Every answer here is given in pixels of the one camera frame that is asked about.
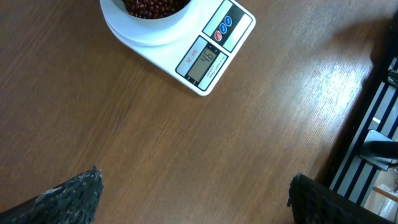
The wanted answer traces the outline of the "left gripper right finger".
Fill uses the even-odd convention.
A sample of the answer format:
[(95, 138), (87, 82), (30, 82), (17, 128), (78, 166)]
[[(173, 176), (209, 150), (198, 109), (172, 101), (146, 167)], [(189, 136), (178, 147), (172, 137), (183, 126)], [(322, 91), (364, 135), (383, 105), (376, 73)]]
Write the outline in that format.
[(303, 174), (290, 183), (287, 206), (298, 224), (391, 224)]

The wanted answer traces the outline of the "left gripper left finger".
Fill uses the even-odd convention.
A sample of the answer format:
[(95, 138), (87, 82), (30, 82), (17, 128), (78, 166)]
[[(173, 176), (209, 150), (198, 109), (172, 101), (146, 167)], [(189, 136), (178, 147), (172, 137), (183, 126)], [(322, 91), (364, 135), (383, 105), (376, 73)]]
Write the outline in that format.
[(103, 192), (97, 167), (1, 212), (1, 224), (93, 223)]

